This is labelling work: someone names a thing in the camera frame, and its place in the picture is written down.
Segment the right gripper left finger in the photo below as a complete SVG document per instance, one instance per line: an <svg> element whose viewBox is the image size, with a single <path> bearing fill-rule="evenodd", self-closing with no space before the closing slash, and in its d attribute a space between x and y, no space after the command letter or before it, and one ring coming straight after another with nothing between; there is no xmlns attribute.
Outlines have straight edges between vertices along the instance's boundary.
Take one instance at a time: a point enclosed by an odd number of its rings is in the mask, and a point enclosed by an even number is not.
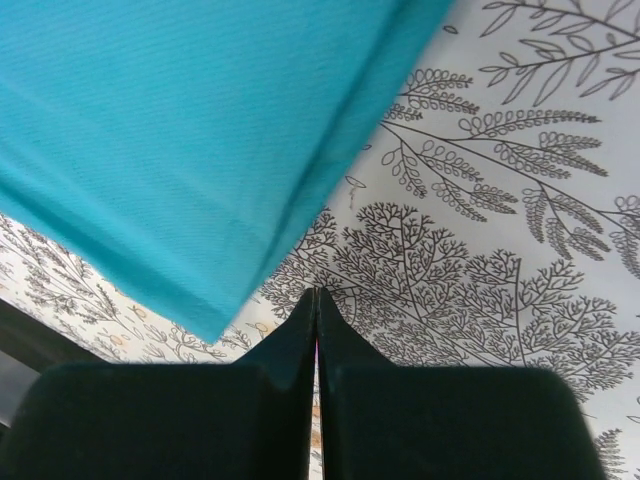
<svg viewBox="0 0 640 480"><path fill-rule="evenodd" d="M5 479L304 479L315 293L226 364L67 364L28 390Z"/></svg>

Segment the teal t shirt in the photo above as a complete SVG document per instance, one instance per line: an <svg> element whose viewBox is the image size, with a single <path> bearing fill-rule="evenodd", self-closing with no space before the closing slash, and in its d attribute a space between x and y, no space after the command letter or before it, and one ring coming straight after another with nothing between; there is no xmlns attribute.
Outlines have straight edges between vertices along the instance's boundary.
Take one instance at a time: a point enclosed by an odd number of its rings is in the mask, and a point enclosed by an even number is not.
<svg viewBox="0 0 640 480"><path fill-rule="evenodd" d="M310 226L447 1L5 1L1 210L214 341Z"/></svg>

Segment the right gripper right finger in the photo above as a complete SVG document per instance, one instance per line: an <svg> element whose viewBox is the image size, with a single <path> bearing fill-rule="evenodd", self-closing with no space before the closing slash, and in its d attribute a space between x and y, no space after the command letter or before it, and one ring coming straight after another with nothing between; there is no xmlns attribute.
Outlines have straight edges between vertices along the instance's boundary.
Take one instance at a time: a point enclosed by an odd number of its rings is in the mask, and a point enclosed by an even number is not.
<svg viewBox="0 0 640 480"><path fill-rule="evenodd" d="M577 401L523 367L410 367L317 305L323 474L328 479L601 479Z"/></svg>

